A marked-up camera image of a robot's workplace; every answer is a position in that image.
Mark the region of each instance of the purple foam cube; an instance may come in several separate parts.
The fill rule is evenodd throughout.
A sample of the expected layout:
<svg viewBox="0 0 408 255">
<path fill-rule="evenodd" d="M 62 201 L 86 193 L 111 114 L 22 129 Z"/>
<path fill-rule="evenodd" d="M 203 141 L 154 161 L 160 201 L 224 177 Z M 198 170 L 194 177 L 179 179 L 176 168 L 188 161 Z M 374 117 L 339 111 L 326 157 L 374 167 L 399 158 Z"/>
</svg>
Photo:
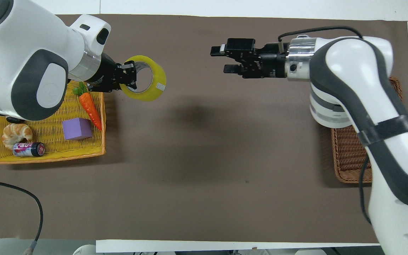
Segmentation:
<svg viewBox="0 0 408 255">
<path fill-rule="evenodd" d="M 80 140 L 92 137 L 91 123 L 84 118 L 63 121 L 63 132 L 66 140 Z"/>
</svg>

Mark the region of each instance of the packing tape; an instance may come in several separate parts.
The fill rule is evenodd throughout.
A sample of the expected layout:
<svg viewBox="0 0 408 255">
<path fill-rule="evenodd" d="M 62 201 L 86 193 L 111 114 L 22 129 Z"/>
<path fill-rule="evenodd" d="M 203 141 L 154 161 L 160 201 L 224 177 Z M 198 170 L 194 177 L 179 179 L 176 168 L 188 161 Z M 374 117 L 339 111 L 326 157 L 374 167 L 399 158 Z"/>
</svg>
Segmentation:
<svg viewBox="0 0 408 255">
<path fill-rule="evenodd" d="M 138 73 L 143 68 L 150 68 L 152 71 L 152 82 L 149 87 L 143 91 L 136 91 L 124 84 L 119 84 L 120 89 L 128 96 L 135 100 L 152 101 L 160 97 L 166 88 L 166 75 L 163 68 L 151 60 L 150 58 L 137 55 L 129 58 L 127 61 L 133 60 L 135 62 L 136 72 Z"/>
</svg>

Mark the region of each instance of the black strap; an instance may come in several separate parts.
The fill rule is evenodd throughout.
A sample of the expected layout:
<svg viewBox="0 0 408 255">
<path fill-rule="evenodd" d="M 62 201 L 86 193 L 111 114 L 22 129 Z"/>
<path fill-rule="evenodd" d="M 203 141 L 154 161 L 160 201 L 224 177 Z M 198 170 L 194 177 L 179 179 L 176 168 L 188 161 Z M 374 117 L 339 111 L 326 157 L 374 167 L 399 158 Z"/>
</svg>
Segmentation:
<svg viewBox="0 0 408 255">
<path fill-rule="evenodd" d="M 408 114 L 379 122 L 375 126 L 360 131 L 357 136 L 361 144 L 366 147 L 406 132 L 408 132 Z"/>
</svg>

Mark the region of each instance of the black cable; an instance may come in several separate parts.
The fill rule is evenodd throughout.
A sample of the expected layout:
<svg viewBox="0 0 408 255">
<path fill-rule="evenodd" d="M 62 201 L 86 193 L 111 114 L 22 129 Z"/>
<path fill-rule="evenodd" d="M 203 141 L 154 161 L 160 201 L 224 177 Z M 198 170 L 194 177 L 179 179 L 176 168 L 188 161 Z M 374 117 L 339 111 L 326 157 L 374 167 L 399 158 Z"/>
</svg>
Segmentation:
<svg viewBox="0 0 408 255">
<path fill-rule="evenodd" d="M 361 166 L 360 176 L 358 177 L 358 190 L 360 191 L 360 205 L 361 205 L 361 212 L 363 213 L 364 218 L 371 224 L 371 219 L 369 219 L 368 214 L 366 213 L 366 208 L 364 207 L 364 192 L 363 192 L 363 176 L 364 171 L 366 170 L 366 166 L 368 165 L 369 157 L 366 156 L 363 162 L 363 166 Z"/>
<path fill-rule="evenodd" d="M 341 253 L 335 247 L 332 247 L 332 250 L 336 253 L 336 255 L 341 255 Z"/>
<path fill-rule="evenodd" d="M 39 207 L 39 213 L 40 213 L 39 229 L 37 230 L 37 235 L 35 236 L 35 239 L 34 239 L 34 241 L 37 242 L 37 240 L 39 240 L 40 232 L 42 231 L 42 224 L 44 224 L 44 211 L 42 210 L 42 205 L 41 205 L 39 199 L 34 194 L 27 191 L 26 189 L 23 189 L 23 188 L 20 188 L 20 187 L 11 185 L 11 184 L 7 184 L 7 183 L 4 183 L 4 182 L 0 182 L 0 186 L 8 187 L 8 188 L 11 188 L 11 189 L 15 189 L 15 190 L 24 192 L 24 193 L 28 194 L 29 196 L 31 196 L 32 198 L 34 198 L 34 200 L 37 202 L 37 206 Z"/>
<path fill-rule="evenodd" d="M 310 29 L 297 30 L 297 31 L 293 31 L 293 32 L 287 32 L 287 33 L 284 33 L 284 34 L 281 34 L 280 36 L 278 36 L 278 42 L 281 42 L 281 37 L 285 37 L 285 36 L 288 36 L 288 35 L 304 34 L 304 33 L 309 33 L 309 32 L 318 32 L 318 31 L 326 31 L 326 30 L 334 30 L 334 29 L 344 29 L 344 30 L 352 31 L 358 37 L 363 39 L 363 36 L 355 28 L 352 28 L 352 27 L 349 27 L 349 26 L 329 26 L 329 27 L 318 27 L 318 28 L 310 28 Z"/>
</svg>

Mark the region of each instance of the gray button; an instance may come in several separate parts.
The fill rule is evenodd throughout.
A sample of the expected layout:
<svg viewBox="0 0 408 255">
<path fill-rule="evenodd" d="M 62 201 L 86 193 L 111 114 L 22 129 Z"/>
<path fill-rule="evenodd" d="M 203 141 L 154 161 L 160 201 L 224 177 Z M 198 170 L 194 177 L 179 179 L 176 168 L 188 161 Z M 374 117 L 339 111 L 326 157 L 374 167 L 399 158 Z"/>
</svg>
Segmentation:
<svg viewBox="0 0 408 255">
<path fill-rule="evenodd" d="M 0 0 L 0 19 L 7 13 L 9 2 L 7 0 Z"/>
</svg>

